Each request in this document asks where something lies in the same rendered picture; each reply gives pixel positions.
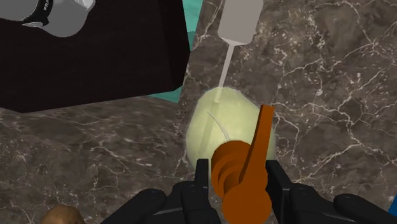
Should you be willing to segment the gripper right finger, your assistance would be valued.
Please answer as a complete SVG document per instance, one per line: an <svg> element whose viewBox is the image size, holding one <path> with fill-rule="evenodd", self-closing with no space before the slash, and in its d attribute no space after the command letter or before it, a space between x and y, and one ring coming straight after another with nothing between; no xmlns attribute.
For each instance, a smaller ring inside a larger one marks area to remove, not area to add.
<svg viewBox="0 0 397 224"><path fill-rule="evenodd" d="M397 216L358 195L344 193L329 201L309 185L292 183L276 160L267 160L266 170L278 224L397 224Z"/></svg>

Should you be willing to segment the orange spray nozzle with trigger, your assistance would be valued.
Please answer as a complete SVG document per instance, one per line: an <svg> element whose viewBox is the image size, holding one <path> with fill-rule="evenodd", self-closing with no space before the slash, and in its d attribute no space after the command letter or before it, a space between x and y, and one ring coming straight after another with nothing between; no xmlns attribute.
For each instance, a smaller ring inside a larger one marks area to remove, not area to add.
<svg viewBox="0 0 397 224"><path fill-rule="evenodd" d="M262 105L252 143L228 141L212 156L211 181L229 224L264 224L270 216L265 162L273 113L274 107Z"/></svg>

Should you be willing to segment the pale green translucent cup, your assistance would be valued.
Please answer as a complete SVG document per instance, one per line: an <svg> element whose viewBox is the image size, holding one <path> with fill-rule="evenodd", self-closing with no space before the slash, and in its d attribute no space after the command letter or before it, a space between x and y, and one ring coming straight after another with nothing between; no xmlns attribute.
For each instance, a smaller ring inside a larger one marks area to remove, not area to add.
<svg viewBox="0 0 397 224"><path fill-rule="evenodd" d="M192 165L210 160L228 141L251 144L260 109L241 92L229 87L214 88L197 101L186 131L186 150Z"/></svg>

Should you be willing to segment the brown rounded object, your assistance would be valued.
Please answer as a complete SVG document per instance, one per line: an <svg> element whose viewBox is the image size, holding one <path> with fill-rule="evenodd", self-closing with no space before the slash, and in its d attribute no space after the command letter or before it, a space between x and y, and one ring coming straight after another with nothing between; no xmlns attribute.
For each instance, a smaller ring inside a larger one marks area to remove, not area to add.
<svg viewBox="0 0 397 224"><path fill-rule="evenodd" d="M73 206L58 204L49 209L39 224L86 224L80 212Z"/></svg>

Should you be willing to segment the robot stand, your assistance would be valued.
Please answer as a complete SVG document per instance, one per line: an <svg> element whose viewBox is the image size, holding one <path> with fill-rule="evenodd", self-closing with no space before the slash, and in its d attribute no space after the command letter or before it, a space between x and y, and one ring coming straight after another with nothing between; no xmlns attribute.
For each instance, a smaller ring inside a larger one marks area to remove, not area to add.
<svg viewBox="0 0 397 224"><path fill-rule="evenodd" d="M183 0L95 0L75 35L0 17L0 108L21 113L171 92L190 45Z"/></svg>

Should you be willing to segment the blue object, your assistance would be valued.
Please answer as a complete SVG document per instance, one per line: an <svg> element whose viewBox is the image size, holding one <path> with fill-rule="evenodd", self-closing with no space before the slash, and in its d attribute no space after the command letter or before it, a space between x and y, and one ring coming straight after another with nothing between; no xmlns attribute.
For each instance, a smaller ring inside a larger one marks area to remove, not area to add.
<svg viewBox="0 0 397 224"><path fill-rule="evenodd" d="M397 194L394 196L394 199L389 206L388 213L397 217Z"/></svg>

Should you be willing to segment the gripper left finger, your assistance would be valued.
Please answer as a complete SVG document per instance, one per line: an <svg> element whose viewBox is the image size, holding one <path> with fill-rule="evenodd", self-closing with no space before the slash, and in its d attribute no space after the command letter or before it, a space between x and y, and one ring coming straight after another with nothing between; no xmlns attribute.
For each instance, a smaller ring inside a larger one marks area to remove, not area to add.
<svg viewBox="0 0 397 224"><path fill-rule="evenodd" d="M209 161L197 160L193 181L182 181L169 195L148 188L140 191L101 224L221 224L208 200Z"/></svg>

